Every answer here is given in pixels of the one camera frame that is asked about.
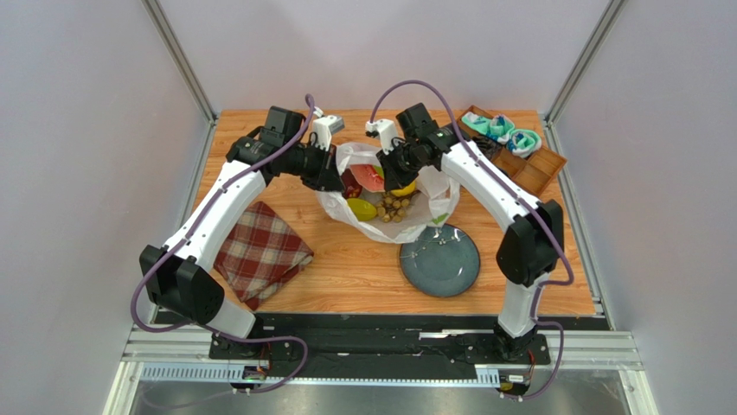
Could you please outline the yellow fake pear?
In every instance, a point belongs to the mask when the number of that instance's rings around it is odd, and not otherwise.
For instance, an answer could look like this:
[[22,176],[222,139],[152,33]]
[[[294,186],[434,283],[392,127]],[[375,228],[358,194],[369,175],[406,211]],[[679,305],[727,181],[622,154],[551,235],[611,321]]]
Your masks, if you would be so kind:
[[415,190],[416,181],[412,181],[406,187],[390,190],[389,193],[394,197],[405,197],[411,195]]

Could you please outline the yellow fake starfruit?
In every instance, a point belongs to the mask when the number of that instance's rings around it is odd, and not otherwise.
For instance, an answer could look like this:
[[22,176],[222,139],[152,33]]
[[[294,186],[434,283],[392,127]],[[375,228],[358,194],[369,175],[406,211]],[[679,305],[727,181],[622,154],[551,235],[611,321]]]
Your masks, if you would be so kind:
[[349,198],[346,202],[350,211],[359,221],[370,221],[378,215],[376,206],[369,201],[361,198]]

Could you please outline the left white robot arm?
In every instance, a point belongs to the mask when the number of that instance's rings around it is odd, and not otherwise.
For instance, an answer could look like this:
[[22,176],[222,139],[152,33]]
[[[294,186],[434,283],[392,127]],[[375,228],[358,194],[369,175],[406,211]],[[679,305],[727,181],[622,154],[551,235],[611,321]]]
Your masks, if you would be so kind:
[[218,252],[246,208],[275,177],[298,177],[316,191],[342,191],[331,139],[343,118],[315,108],[306,118],[277,106],[266,122],[237,139],[215,184],[187,221],[160,246],[139,256],[145,293],[155,305],[238,341],[250,334],[255,315],[227,299],[211,276]]

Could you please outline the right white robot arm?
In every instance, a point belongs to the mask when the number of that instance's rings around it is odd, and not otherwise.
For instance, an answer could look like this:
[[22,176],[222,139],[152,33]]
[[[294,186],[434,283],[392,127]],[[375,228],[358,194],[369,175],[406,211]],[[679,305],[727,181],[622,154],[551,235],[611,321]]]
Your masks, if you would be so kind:
[[377,154],[385,188],[405,188],[425,167],[452,178],[494,218],[503,231],[496,261],[507,279],[497,333],[518,340],[535,330],[542,286],[562,253],[563,213],[516,186],[482,154],[456,123],[439,126],[422,105],[394,121],[371,118],[367,136],[379,139]]

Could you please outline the brown fake longan bunch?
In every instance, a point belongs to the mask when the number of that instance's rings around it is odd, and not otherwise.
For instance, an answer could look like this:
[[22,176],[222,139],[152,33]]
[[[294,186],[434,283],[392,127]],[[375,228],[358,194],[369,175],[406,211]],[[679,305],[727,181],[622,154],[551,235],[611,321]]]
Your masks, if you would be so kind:
[[416,192],[405,197],[387,194],[374,204],[378,212],[376,218],[384,223],[404,221],[413,210],[413,199],[416,195]]

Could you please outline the white plastic bag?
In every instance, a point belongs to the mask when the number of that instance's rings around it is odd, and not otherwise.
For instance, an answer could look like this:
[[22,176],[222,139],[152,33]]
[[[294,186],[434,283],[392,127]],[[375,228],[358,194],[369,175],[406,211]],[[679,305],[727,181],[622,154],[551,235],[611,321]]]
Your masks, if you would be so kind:
[[458,205],[459,184],[425,167],[409,187],[387,192],[378,151],[368,144],[337,146],[336,165],[346,190],[317,194],[325,213],[371,240],[390,244],[413,242],[426,228],[443,226]]

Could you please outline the red fake watermelon slice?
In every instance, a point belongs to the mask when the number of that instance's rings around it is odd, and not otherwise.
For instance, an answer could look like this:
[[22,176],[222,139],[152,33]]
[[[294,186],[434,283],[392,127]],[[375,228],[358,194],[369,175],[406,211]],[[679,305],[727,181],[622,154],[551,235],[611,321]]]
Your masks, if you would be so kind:
[[379,193],[384,192],[385,181],[384,178],[380,178],[374,170],[372,164],[353,164],[349,167],[355,178],[364,189],[369,192]]

